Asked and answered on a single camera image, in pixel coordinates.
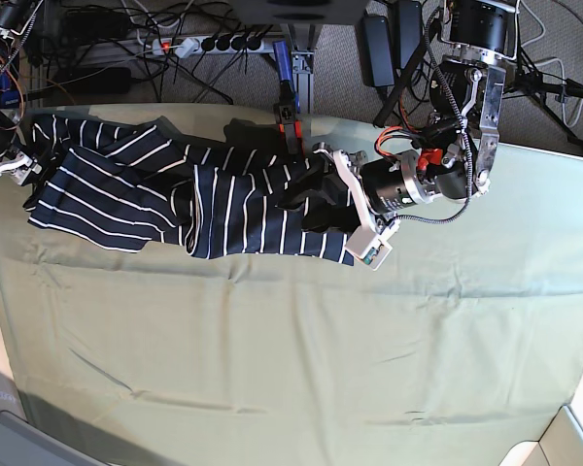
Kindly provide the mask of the navy white striped T-shirt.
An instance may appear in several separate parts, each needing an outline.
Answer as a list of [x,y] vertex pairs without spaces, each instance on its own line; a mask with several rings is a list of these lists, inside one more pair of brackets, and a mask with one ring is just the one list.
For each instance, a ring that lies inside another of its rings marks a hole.
[[350,265],[341,232],[306,232],[284,192],[319,164],[176,132],[161,120],[111,122],[41,114],[31,146],[50,170],[28,201],[32,225],[100,248],[140,251],[149,242],[196,258],[231,254],[312,256]]

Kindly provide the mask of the blue orange left clamp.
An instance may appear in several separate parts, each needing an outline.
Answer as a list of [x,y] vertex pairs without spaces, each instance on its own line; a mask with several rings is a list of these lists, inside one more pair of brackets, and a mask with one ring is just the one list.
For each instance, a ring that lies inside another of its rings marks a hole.
[[0,109],[15,109],[21,97],[14,81],[6,74],[0,75]]

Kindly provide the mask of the blue orange clamp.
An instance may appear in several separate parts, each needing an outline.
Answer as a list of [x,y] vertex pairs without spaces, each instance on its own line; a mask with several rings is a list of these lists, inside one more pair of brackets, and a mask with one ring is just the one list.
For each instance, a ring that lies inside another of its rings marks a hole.
[[21,97],[14,81],[6,74],[0,75],[0,109],[15,109]]
[[292,62],[284,40],[272,43],[279,78],[280,95],[274,106],[279,130],[290,155],[303,155],[301,123],[297,118],[298,99],[293,83]]

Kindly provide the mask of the blue orange centre clamp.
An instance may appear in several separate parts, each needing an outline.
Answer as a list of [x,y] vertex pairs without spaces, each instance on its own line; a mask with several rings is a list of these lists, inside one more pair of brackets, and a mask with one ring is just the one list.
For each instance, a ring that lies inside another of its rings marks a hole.
[[297,118],[298,99],[293,83],[292,62],[284,40],[272,43],[279,78],[280,95],[274,106],[279,130],[290,155],[303,155],[301,123]]

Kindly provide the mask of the black power adapter left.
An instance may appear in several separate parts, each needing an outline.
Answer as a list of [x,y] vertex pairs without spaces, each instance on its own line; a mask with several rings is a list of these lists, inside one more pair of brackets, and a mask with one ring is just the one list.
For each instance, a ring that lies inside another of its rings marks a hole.
[[365,16],[360,22],[360,61],[363,82],[371,87],[394,84],[390,29],[384,16]]

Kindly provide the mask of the black power adapter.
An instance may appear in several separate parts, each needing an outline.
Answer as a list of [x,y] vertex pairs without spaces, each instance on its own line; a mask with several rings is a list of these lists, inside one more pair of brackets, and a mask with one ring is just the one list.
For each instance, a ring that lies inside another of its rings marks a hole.
[[360,61],[363,82],[371,87],[394,84],[390,29],[384,16],[365,16],[360,22]]
[[402,70],[420,44],[422,6],[420,1],[397,1],[394,7],[395,62]]

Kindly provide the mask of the green table cloth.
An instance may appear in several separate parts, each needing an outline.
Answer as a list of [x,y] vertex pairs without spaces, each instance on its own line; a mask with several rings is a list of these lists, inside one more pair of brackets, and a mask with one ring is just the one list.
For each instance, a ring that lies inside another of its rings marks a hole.
[[377,271],[103,250],[0,178],[0,326],[28,421],[119,465],[497,465],[583,373],[583,159],[503,145]]

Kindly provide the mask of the black power adapter right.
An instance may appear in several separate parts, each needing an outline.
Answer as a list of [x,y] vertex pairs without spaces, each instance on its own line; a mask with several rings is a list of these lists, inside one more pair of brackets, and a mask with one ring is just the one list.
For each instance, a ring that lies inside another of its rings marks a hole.
[[402,70],[420,44],[422,6],[420,1],[397,1],[394,7],[395,62]]

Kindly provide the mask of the white power strip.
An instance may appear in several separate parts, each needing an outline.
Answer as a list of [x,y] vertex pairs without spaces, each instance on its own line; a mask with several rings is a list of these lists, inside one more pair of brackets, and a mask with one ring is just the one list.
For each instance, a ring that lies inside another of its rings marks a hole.
[[245,53],[272,54],[273,41],[260,34],[191,35],[154,39],[146,49],[154,56],[170,54],[180,59],[191,56]]

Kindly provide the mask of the black box under table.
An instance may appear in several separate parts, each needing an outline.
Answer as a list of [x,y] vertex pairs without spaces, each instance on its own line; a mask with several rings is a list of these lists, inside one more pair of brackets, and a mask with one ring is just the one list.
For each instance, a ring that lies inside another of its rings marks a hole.
[[356,23],[368,6],[367,0],[231,0],[239,19],[247,24]]

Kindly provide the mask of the black tripod stand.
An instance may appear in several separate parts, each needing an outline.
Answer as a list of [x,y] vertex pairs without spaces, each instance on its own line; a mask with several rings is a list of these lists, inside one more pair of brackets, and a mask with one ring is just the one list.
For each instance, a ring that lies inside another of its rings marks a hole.
[[583,1],[522,1],[519,32],[502,137],[583,156]]

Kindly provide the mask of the grey plastic bin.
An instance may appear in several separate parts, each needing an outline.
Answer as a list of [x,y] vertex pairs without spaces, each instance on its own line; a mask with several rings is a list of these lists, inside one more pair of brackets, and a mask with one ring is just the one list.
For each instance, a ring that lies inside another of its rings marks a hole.
[[0,414],[0,465],[103,465],[8,412]]

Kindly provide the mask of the aluminium frame post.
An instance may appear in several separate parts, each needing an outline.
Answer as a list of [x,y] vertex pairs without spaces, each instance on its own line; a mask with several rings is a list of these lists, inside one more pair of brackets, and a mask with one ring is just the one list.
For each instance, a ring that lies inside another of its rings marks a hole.
[[291,53],[291,73],[298,111],[311,114],[314,108],[315,51],[322,27],[310,23],[282,23]]

